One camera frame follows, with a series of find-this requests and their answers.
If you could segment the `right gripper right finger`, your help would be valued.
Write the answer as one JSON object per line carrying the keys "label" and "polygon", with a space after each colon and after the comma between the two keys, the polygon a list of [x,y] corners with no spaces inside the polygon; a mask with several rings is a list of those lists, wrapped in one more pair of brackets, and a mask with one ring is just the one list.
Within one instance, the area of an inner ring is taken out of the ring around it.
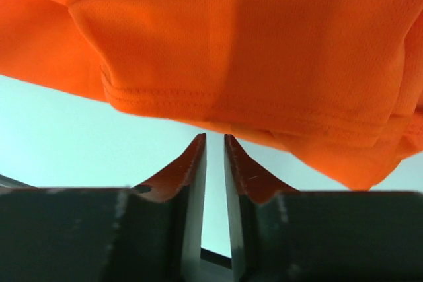
{"label": "right gripper right finger", "polygon": [[300,191],[224,137],[236,281],[421,281],[420,192]]}

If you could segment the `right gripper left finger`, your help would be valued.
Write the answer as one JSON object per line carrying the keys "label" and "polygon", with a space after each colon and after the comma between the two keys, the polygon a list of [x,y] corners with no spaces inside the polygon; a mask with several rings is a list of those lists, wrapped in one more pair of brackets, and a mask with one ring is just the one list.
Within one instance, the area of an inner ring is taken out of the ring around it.
{"label": "right gripper left finger", "polygon": [[206,136],[131,188],[1,188],[2,281],[199,281]]}

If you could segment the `orange t-shirt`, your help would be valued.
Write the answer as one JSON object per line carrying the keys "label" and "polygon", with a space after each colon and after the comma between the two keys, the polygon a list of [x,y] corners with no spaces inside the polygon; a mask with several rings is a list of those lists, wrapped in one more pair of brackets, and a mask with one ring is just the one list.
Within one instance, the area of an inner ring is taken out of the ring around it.
{"label": "orange t-shirt", "polygon": [[1,74],[368,190],[422,151],[422,0],[1,0]]}

